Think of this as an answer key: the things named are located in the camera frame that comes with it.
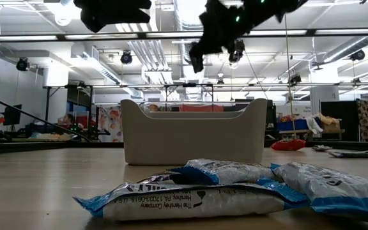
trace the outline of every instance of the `ceiling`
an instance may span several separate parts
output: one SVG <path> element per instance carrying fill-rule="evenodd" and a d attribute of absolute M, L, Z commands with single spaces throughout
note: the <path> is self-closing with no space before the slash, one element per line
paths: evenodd
<path fill-rule="evenodd" d="M 188 6 L 191 9 L 192 2 L 198 0 L 188 0 Z M 27 34 L 58 34 L 58 33 L 91 33 L 80 20 L 72 20 L 67 26 L 59 26 L 55 23 L 55 15 L 48 11 L 43 4 L 32 4 L 36 10 L 24 4 L 17 4 L 21 1 L 13 1 L 13 5 L 0 5 L 0 30 L 1 35 L 27 35 Z M 155 24 L 159 31 L 175 31 L 176 20 L 174 16 L 174 5 L 172 0 L 155 1 Z M 309 28 L 360 28 L 368 27 L 368 1 L 365 4 L 359 4 L 353 0 L 309 0 L 309 2 L 297 11 L 287 15 L 287 21 L 279 24 L 274 18 L 262 23 L 256 29 L 309 29 Z M 101 33 L 118 33 L 115 25 L 109 25 L 101 30 Z M 346 41 L 352 39 L 349 36 L 339 37 L 315 37 L 315 38 L 247 38 L 245 42 L 245 52 L 247 57 L 243 57 L 236 69 L 229 67 L 229 62 L 225 55 L 208 56 L 207 65 L 203 82 L 216 83 L 218 73 L 223 73 L 223 79 L 226 84 L 256 83 L 258 79 L 262 83 L 278 82 L 279 77 L 282 80 L 287 77 L 286 71 L 295 64 L 301 62 L 307 56 L 313 53 L 327 53 Z M 182 70 L 182 59 L 180 54 L 180 45 L 173 44 L 173 40 L 162 40 L 167 63 L 172 71 L 174 82 L 185 81 Z M 49 43 L 5 43 L 4 48 L 11 50 L 47 50 L 63 58 L 71 64 L 73 71 L 70 72 L 72 80 L 95 81 L 100 82 L 104 77 L 89 66 L 80 64 L 73 56 L 69 56 L 70 47 L 73 42 L 49 42 Z M 130 65 L 122 65 L 120 56 L 123 50 L 128 50 L 126 41 L 105 41 L 105 42 L 85 42 L 85 47 L 94 46 L 100 53 L 100 61 L 107 65 L 110 71 L 117 73 L 123 82 L 129 84 L 145 84 L 142 75 L 142 63 L 133 56 L 133 62 Z M 368 72 L 368 46 L 363 49 L 366 61 L 354 68 L 351 61 L 337 61 L 339 67 L 339 81 L 350 81 L 354 75 L 361 75 Z M 309 82 L 309 60 L 303 60 L 303 68 L 298 73 L 302 75 L 302 80 Z M 218 89 L 222 91 L 262 91 L 260 88 L 225 88 Z M 123 90 L 101 90 L 97 93 L 126 93 Z"/>

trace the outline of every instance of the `table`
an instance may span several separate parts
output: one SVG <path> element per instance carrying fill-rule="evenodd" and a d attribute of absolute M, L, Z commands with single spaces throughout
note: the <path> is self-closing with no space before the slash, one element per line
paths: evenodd
<path fill-rule="evenodd" d="M 328 153 L 264 150 L 263 163 L 317 164 L 368 179 L 368 159 Z M 93 197 L 124 181 L 139 181 L 168 167 L 129 166 L 123 149 L 52 149 L 0 155 L 0 229 L 367 229 L 368 223 L 330 218 L 310 208 L 269 215 L 115 223 L 91 218 L 72 196 Z"/>
<path fill-rule="evenodd" d="M 339 134 L 339 141 L 342 140 L 342 134 L 344 134 L 346 132 L 345 129 L 341 129 L 341 130 L 333 130 L 333 131 L 326 131 L 324 130 L 321 134 Z M 294 134 L 295 132 L 293 130 L 291 131 L 280 131 L 279 134 L 280 135 L 289 135 L 289 134 Z M 308 141 L 313 141 L 313 132 L 312 130 L 296 130 L 297 134 L 307 134 L 307 140 Z"/>

